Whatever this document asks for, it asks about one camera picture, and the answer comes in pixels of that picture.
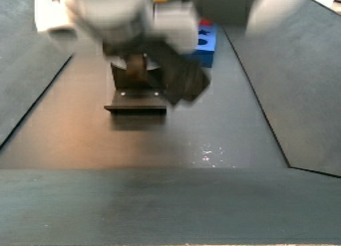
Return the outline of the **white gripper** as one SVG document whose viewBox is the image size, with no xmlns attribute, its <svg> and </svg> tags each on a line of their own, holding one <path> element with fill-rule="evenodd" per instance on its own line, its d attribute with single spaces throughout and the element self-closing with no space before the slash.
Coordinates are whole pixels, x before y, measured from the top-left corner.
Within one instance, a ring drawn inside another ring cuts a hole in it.
<svg viewBox="0 0 341 246">
<path fill-rule="evenodd" d="M 34 0 L 40 34 L 56 38 L 84 32 L 95 39 L 123 44 L 140 36 L 162 37 L 175 50 L 197 46 L 198 16 L 186 0 Z"/>
</svg>

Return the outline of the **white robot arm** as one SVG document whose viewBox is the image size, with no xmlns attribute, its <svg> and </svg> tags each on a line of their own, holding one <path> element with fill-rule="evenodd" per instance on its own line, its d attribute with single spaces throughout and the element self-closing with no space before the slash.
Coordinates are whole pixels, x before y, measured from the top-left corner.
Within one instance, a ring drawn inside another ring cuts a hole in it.
<svg viewBox="0 0 341 246">
<path fill-rule="evenodd" d="M 243 26 L 251 35 L 272 29 L 301 0 L 34 0 L 40 33 L 84 31 L 110 45 L 162 37 L 183 53 L 194 49 L 201 19 Z"/>
</svg>

